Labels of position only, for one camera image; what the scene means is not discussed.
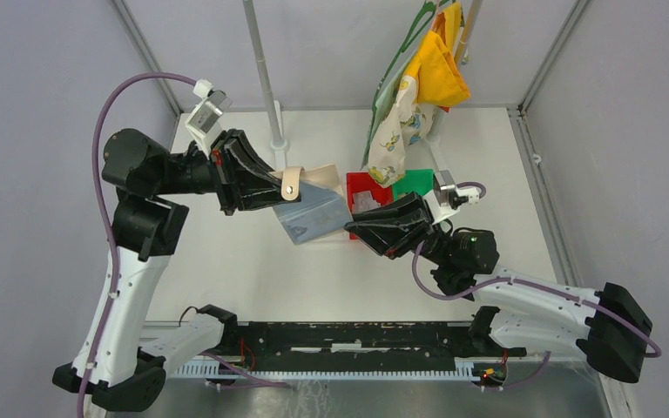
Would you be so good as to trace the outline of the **tan leather card holder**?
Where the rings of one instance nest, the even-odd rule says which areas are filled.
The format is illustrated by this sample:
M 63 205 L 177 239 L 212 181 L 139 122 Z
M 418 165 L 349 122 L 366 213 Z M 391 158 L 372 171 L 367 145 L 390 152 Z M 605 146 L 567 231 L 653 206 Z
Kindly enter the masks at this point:
M 271 174 L 281 181 L 284 199 L 273 210 L 294 244 L 340 233 L 353 220 L 334 164 L 311 170 L 291 166 Z

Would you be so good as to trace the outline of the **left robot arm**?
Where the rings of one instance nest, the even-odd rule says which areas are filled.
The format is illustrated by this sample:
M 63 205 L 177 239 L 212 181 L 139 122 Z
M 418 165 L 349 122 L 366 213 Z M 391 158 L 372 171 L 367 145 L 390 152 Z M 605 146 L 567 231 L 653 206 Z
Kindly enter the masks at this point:
M 140 341 L 189 213 L 171 196 L 213 193 L 229 216 L 280 204 L 281 182 L 240 129 L 222 131 L 209 146 L 192 143 L 172 153 L 125 128 L 107 140 L 102 157 L 102 180 L 118 194 L 108 233 L 105 302 L 79 354 L 58 367 L 52 381 L 106 411 L 142 412 L 170 374 L 193 357 L 206 351 L 230 354 L 239 343 L 236 315 L 213 305 L 163 337 Z

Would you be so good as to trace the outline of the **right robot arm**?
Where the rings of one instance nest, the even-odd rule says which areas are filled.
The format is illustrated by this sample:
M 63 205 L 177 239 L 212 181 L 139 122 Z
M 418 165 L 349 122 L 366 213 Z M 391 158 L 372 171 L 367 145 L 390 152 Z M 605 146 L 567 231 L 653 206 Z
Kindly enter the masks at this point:
M 662 350 L 631 293 L 613 283 L 599 290 L 550 283 L 502 266 L 493 232 L 450 224 L 483 195 L 477 184 L 454 192 L 411 192 L 355 214 L 345 228 L 381 256 L 410 254 L 413 261 L 432 262 L 431 298 L 476 302 L 468 332 L 475 353 L 501 348 L 561 354 L 613 380 L 638 382 L 644 362 Z

